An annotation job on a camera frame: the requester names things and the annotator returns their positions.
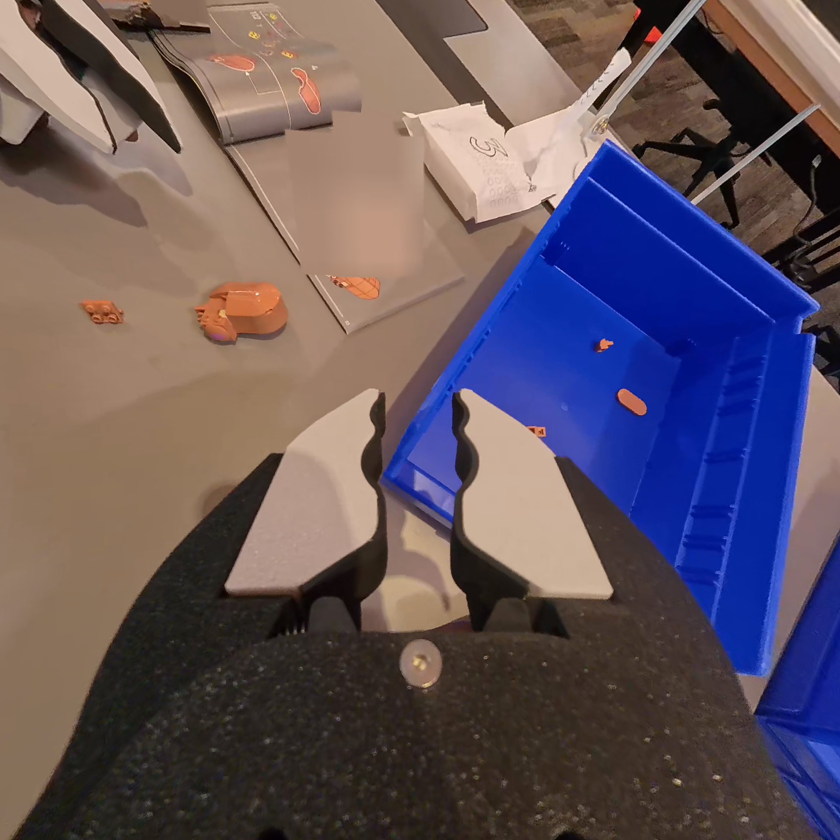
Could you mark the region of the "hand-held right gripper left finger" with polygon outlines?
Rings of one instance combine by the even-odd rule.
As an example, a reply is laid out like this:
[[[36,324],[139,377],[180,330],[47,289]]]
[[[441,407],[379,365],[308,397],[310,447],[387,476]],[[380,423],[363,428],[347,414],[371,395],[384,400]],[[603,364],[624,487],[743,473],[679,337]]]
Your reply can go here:
[[[363,600],[386,570],[385,394],[362,391],[295,437],[226,581],[231,596]]]

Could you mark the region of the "round brown brick assembly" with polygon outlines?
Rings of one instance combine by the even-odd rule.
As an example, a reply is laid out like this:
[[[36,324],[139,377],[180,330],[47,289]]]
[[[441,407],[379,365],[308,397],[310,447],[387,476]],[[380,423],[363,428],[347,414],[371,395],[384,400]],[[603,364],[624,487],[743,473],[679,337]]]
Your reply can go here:
[[[226,282],[211,290],[194,311],[204,335],[221,344],[236,343],[240,335],[273,335],[288,321],[280,291],[264,281]]]

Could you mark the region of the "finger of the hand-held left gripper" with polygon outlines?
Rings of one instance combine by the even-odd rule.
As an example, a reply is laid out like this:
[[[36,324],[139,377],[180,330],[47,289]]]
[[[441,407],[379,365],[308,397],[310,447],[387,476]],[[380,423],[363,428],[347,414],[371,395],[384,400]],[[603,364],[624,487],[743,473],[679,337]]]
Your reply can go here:
[[[1,73],[66,129],[102,152],[117,150],[97,100],[28,26],[18,7],[1,8]]]
[[[181,139],[154,81],[104,10],[87,1],[43,1],[40,6],[45,35],[83,65],[80,84],[93,96],[114,146],[145,124],[180,153]]]

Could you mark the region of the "grey instruction booklet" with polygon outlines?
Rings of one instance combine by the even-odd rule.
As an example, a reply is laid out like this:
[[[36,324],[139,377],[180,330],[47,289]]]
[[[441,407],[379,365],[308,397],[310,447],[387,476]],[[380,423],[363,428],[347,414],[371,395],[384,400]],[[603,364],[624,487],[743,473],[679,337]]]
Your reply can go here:
[[[219,142],[300,259],[285,133],[325,133],[335,112],[372,103],[336,46],[309,37],[277,2],[209,2],[207,33],[159,29],[162,58],[184,72],[213,114]],[[308,275],[346,333],[449,289],[463,272],[424,224],[423,266],[404,279]]]

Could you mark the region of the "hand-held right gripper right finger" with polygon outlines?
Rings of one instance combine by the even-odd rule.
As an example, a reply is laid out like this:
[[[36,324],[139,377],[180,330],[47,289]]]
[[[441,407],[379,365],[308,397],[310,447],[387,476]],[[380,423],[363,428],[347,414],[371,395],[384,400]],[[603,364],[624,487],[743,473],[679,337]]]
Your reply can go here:
[[[601,558],[552,450],[469,389],[453,394],[450,566],[478,602],[535,595],[606,601]]]

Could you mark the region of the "row of blue plastic bins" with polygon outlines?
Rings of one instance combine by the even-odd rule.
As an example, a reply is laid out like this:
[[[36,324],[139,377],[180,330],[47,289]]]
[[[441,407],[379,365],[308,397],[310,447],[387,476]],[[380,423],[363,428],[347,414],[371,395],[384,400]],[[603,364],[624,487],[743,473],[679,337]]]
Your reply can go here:
[[[771,759],[821,838],[839,838],[839,544],[756,710]]]

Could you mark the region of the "grey desk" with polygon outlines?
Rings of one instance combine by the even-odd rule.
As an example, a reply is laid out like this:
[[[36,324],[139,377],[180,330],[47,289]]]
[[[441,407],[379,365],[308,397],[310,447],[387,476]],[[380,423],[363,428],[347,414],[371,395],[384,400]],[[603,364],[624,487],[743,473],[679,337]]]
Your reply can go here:
[[[687,589],[579,470],[618,604],[561,607],[569,638],[441,633],[441,686],[406,685],[397,635],[271,637],[279,601],[220,595],[273,453],[373,386],[390,457],[545,212],[468,234],[432,186],[466,289],[342,336],[133,46],[192,195],[46,131],[2,152],[2,836],[50,778],[21,837],[815,838]],[[286,327],[208,339],[229,281],[277,287]]]

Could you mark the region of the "light grey table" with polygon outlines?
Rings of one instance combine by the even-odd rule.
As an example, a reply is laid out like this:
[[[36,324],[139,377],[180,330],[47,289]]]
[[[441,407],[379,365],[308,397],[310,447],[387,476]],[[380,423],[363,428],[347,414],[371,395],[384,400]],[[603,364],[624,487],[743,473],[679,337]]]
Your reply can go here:
[[[569,106],[581,91],[505,1],[379,1],[458,103],[505,129]]]

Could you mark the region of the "large blue storage bin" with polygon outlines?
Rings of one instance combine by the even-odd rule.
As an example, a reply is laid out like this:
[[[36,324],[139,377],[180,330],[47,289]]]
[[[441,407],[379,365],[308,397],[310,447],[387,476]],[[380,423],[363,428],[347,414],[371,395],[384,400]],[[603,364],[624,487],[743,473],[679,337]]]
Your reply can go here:
[[[741,674],[770,670],[818,304],[606,141],[438,377],[383,483],[448,526],[452,393],[573,462],[671,562]],[[600,339],[614,342],[594,353]],[[626,388],[648,405],[635,416]]]

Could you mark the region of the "long wooden table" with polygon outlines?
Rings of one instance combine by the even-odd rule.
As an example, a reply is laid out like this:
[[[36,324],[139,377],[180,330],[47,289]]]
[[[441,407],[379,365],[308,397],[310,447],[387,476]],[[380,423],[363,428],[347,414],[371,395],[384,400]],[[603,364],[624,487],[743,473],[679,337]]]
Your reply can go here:
[[[819,103],[821,119],[838,128],[838,1],[709,1],[703,9],[766,76],[780,71],[805,104]]]

